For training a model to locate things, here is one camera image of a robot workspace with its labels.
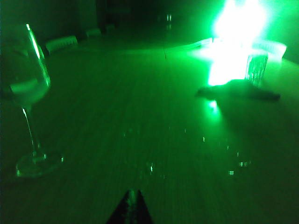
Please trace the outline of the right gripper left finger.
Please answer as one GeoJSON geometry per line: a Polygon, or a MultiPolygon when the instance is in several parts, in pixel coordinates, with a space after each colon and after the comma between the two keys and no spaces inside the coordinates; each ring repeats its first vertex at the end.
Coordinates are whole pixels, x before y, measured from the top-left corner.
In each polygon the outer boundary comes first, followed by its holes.
{"type": "Polygon", "coordinates": [[[131,207],[130,199],[132,190],[128,190],[123,198],[120,200],[115,210],[107,220],[107,224],[126,224],[129,222],[129,208],[131,207]]]}

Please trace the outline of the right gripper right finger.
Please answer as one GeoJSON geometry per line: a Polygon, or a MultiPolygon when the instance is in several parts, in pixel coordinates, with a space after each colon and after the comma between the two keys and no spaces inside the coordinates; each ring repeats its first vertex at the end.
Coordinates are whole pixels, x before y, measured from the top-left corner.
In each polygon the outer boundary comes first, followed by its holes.
{"type": "Polygon", "coordinates": [[[132,196],[132,223],[133,224],[153,224],[152,217],[140,190],[134,191],[132,196]]]}

